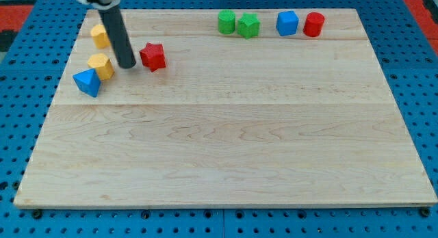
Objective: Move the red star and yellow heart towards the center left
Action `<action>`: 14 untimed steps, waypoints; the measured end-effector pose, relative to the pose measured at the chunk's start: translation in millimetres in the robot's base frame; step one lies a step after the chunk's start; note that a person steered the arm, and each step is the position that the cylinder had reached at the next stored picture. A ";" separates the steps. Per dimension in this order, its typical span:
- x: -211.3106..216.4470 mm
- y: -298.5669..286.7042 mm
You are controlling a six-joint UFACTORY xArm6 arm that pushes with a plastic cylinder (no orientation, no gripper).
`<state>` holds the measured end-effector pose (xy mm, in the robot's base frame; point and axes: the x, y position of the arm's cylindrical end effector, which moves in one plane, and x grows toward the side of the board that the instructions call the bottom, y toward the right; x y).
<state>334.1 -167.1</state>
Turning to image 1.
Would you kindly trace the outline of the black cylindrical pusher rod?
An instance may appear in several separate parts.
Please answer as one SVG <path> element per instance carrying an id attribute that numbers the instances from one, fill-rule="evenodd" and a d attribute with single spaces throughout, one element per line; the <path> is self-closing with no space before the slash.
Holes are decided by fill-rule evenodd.
<path id="1" fill-rule="evenodd" d="M 99 10 L 99 16 L 108 35 L 118 65 L 121 68 L 134 67 L 136 59 L 120 8 L 115 5 L 107 10 Z"/>

